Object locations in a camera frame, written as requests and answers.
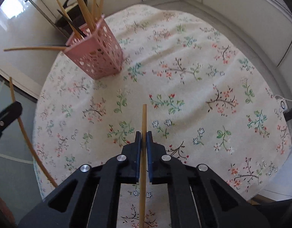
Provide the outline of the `floral tablecloth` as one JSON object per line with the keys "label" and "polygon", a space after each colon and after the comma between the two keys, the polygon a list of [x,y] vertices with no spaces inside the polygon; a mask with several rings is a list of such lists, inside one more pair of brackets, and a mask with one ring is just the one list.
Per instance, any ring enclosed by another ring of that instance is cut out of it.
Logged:
{"label": "floral tablecloth", "polygon": [[166,153],[206,164],[244,199],[277,175],[291,150],[283,112],[264,77],[230,40],[194,15],[135,5],[106,19],[123,51],[120,73],[93,80],[95,52],[59,53],[37,103],[33,146],[61,184],[99,166],[148,128]]}

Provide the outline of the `pink perforated utensil holder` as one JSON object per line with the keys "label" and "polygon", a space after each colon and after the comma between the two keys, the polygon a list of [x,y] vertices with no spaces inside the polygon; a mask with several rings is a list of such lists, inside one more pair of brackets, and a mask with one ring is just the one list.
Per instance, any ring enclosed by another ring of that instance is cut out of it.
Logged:
{"label": "pink perforated utensil holder", "polygon": [[104,16],[97,21],[93,32],[87,24],[80,29],[87,36],[79,40],[72,34],[66,42],[64,54],[94,80],[119,73],[123,51]]}

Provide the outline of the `white power strip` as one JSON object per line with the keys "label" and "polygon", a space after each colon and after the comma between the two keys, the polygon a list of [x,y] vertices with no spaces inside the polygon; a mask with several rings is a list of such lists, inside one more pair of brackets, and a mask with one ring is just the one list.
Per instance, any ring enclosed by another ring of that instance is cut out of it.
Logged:
{"label": "white power strip", "polygon": [[288,105],[287,105],[287,102],[285,99],[283,98],[280,98],[280,99],[277,99],[278,101],[278,104],[279,104],[279,112],[285,112],[286,110],[288,110]]}

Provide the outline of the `dark brown wicker bin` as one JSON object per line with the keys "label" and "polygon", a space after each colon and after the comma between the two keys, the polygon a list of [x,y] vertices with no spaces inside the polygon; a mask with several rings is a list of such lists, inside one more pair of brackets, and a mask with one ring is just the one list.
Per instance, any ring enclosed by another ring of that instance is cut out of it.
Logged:
{"label": "dark brown wicker bin", "polygon": [[[81,10],[79,8],[79,6],[76,4],[75,6],[70,6],[67,7],[66,12],[68,14],[68,16],[70,17],[71,21],[74,23],[74,25],[80,27],[85,23],[85,20],[82,16]],[[55,21],[55,25],[62,29],[63,31],[66,31],[69,35],[71,35],[73,33],[73,30],[70,26],[70,24],[68,23],[68,21],[61,15],[61,10],[58,9],[58,17]]]}

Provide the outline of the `black wok with lid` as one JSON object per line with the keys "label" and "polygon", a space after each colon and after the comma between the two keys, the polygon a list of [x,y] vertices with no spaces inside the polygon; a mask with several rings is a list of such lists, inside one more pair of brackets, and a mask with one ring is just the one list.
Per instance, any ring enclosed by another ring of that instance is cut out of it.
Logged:
{"label": "black wok with lid", "polygon": [[81,14],[78,2],[75,0],[66,0],[62,6],[70,17],[77,17]]}

